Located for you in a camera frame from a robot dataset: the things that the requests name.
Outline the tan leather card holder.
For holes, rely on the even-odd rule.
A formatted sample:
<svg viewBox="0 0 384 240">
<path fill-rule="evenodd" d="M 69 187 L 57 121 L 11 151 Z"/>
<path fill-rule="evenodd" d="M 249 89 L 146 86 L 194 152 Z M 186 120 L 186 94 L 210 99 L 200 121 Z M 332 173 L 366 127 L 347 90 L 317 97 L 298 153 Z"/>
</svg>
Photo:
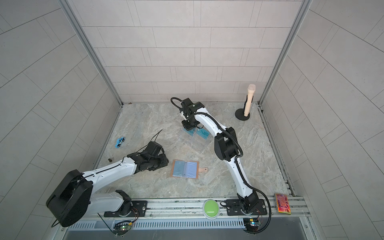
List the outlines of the tan leather card holder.
<svg viewBox="0 0 384 240">
<path fill-rule="evenodd" d="M 183 178 L 197 179 L 200 173 L 208 172 L 208 168 L 206 167 L 200 168 L 200 163 L 198 161 L 184 161 L 184 162 L 186 162 L 186 165 L 185 165 L 185 176 Z M 174 168 L 174 162 L 172 165 L 171 177 L 173 177 L 173 168 Z"/>
</svg>

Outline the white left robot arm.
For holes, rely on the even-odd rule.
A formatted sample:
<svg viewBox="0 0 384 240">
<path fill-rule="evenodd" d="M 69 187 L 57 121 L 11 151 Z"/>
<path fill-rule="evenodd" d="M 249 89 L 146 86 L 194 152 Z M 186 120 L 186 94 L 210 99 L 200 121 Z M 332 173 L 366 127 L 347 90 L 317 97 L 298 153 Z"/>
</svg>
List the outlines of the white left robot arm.
<svg viewBox="0 0 384 240">
<path fill-rule="evenodd" d="M 46 201 L 46 206 L 62 227 L 69 227 L 82 217 L 110 212 L 126 217 L 134 211 L 132 199 L 123 190 L 109 194 L 98 191 L 107 185 L 143 172 L 155 171 L 169 163 L 163 147 L 150 141 L 142 152 L 135 152 L 116 163 L 99 169 L 68 172 Z"/>
</svg>

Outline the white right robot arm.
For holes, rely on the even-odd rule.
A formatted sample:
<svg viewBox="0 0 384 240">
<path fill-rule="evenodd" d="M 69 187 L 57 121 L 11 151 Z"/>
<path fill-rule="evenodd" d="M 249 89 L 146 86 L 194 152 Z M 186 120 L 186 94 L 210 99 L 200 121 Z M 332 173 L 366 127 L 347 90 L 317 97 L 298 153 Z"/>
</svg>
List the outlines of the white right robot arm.
<svg viewBox="0 0 384 240">
<path fill-rule="evenodd" d="M 214 151 L 230 170 L 237 188 L 242 211 L 245 214 L 255 212 L 259 197 L 255 189 L 248 183 L 243 168 L 240 166 L 243 151 L 238 144 L 235 130 L 220 124 L 210 115 L 202 103 L 193 103 L 189 98 L 185 100 L 176 98 L 176 100 L 181 103 L 179 110 L 184 117 L 182 124 L 186 130 L 189 131 L 201 124 L 214 137 Z"/>
</svg>

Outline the clear acrylic card stand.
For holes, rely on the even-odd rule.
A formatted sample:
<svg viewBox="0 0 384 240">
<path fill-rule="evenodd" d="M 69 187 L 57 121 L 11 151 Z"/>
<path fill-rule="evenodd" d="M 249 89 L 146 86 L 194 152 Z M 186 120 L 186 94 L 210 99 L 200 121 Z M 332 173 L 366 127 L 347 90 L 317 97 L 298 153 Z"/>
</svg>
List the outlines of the clear acrylic card stand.
<svg viewBox="0 0 384 240">
<path fill-rule="evenodd" d="M 205 129 L 204 127 L 197 128 L 195 135 L 193 137 L 189 136 L 183 129 L 184 127 L 181 127 L 181 131 L 180 131 L 180 138 L 182 140 L 182 143 L 187 145 L 188 147 L 191 147 L 197 152 L 204 151 L 213 140 L 213 137 L 208 130 L 207 131 L 210 133 L 210 137 L 207 140 L 204 140 L 197 134 L 197 129 Z"/>
</svg>

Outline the red patterned card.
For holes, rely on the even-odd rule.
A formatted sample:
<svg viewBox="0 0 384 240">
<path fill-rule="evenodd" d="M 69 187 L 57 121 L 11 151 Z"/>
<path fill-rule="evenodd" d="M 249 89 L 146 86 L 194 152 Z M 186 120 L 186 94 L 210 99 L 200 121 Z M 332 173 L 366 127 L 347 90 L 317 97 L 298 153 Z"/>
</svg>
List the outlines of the red patterned card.
<svg viewBox="0 0 384 240">
<path fill-rule="evenodd" d="M 286 214 L 291 215 L 291 207 L 289 204 L 288 196 L 285 194 L 276 193 L 275 194 L 276 199 L 276 208 L 277 212 L 280 214 Z"/>
</svg>

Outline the blue toy car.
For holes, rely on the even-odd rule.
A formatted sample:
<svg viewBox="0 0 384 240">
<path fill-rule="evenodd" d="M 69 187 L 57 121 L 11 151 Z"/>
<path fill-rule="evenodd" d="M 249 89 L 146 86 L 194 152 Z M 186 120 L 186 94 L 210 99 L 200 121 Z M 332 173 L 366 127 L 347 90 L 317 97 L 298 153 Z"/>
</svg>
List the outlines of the blue toy car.
<svg viewBox="0 0 384 240">
<path fill-rule="evenodd" d="M 125 139 L 126 139 L 125 137 L 118 138 L 117 142 L 116 142 L 116 145 L 115 145 L 115 148 L 119 148 L 123 144 Z"/>
</svg>

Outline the beige microphone on black stand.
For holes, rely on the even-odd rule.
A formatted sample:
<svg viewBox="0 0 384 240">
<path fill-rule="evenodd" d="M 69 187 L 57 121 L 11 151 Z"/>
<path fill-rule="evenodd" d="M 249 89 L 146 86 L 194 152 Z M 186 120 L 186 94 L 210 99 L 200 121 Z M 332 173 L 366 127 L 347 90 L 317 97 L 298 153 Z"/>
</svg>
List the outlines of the beige microphone on black stand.
<svg viewBox="0 0 384 240">
<path fill-rule="evenodd" d="M 250 118 L 250 109 L 254 97 L 254 93 L 256 91 L 256 85 L 250 84 L 248 86 L 248 94 L 247 98 L 244 104 L 244 107 L 242 109 L 238 109 L 235 112 L 235 117 L 241 121 L 246 121 Z"/>
</svg>

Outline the left circuit board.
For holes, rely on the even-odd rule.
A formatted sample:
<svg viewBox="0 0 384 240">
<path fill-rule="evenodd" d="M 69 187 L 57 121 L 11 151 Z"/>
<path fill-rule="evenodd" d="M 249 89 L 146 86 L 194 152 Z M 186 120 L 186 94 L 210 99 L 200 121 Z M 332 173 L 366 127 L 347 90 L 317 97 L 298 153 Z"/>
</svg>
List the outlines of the left circuit board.
<svg viewBox="0 0 384 240">
<path fill-rule="evenodd" d="M 128 231 L 132 229 L 133 222 L 132 221 L 122 221 L 116 223 L 113 230 L 116 232 L 118 236 L 125 235 Z"/>
</svg>

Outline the circuit board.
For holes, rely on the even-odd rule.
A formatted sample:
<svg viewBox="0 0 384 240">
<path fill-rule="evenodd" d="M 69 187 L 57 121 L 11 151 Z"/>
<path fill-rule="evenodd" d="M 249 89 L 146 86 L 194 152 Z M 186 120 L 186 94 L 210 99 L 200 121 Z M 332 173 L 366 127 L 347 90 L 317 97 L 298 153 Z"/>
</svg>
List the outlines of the circuit board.
<svg viewBox="0 0 384 240">
<path fill-rule="evenodd" d="M 259 227 L 260 227 L 259 219 L 244 218 L 243 221 L 244 221 L 244 226 L 245 226 L 246 232 L 256 233 L 259 230 Z"/>
<path fill-rule="evenodd" d="M 118 236 L 125 235 L 128 231 L 132 229 L 133 222 L 132 221 L 122 221 L 116 223 L 113 230 L 116 232 Z"/>
</svg>

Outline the green push button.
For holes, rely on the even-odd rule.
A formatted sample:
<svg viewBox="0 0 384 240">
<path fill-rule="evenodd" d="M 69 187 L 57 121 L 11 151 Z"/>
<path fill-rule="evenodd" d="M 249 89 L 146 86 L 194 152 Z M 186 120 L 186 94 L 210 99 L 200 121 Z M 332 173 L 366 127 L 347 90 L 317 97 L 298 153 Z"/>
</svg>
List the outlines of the green push button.
<svg viewBox="0 0 384 240">
<path fill-rule="evenodd" d="M 220 213 L 219 204 L 212 199 L 208 199 L 203 204 L 203 214 L 209 220 L 214 220 Z"/>
</svg>

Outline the right circuit board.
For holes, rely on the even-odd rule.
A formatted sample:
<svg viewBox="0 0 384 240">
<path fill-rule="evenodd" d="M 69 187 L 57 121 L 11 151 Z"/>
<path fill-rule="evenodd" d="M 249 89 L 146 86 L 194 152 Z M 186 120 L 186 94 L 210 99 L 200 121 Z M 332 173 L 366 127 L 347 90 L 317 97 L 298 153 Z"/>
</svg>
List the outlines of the right circuit board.
<svg viewBox="0 0 384 240">
<path fill-rule="evenodd" d="M 246 232 L 256 233 L 259 230 L 259 227 L 260 227 L 259 219 L 244 218 L 243 221 L 244 221 L 244 226 L 245 226 Z"/>
</svg>

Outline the aluminium rail base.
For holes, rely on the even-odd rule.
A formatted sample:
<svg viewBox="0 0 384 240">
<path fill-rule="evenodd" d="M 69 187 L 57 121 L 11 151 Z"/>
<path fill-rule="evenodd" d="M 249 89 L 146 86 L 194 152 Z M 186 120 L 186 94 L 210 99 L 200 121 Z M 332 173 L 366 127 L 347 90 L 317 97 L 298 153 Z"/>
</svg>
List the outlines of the aluminium rail base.
<svg viewBox="0 0 384 240">
<path fill-rule="evenodd" d="M 214 220 L 207 219 L 203 214 L 203 204 L 207 199 L 149 199 L 136 200 L 136 213 L 130 217 L 114 217 L 112 214 L 102 214 L 100 217 L 86 217 L 71 225 L 63 227 L 68 231 L 102 231 L 113 230 L 116 223 L 132 221 L 131 230 L 184 230 L 184 229 L 245 229 L 244 218 L 259 219 L 260 227 L 272 225 L 275 218 L 299 218 L 306 222 L 310 211 L 302 197 L 289 197 L 291 215 L 277 212 L 276 200 L 269 198 L 268 204 L 263 204 L 252 214 L 244 214 L 240 204 L 233 199 L 215 199 L 219 204 L 220 213 Z"/>
</svg>

